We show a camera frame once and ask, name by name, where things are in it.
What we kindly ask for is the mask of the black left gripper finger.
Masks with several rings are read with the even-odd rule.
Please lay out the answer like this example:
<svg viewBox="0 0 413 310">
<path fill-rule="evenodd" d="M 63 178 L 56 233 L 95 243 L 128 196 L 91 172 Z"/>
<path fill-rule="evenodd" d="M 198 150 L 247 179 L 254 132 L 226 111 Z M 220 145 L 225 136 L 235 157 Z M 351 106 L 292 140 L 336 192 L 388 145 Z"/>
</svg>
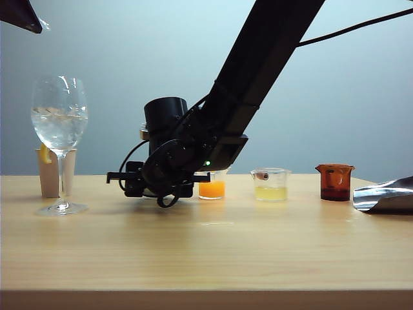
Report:
<svg viewBox="0 0 413 310">
<path fill-rule="evenodd" d="M 50 24 L 39 18 L 28 0 L 1 0 L 1 21 L 40 34 L 51 30 Z"/>
</svg>

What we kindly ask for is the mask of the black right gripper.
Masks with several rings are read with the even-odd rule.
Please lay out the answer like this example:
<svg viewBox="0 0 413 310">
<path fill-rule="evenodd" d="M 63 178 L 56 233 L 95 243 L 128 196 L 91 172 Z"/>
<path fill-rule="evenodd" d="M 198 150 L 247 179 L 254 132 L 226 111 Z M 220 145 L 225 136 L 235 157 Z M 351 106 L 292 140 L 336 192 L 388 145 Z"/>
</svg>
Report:
<svg viewBox="0 0 413 310">
<path fill-rule="evenodd" d="M 124 181 L 127 197 L 191 197 L 194 183 L 210 182 L 209 172 L 196 175 L 197 169 L 190 166 L 194 154 L 194 148 L 172 139 L 153 151 L 145 162 L 129 161 L 125 172 L 108 172 L 106 182 Z"/>
</svg>

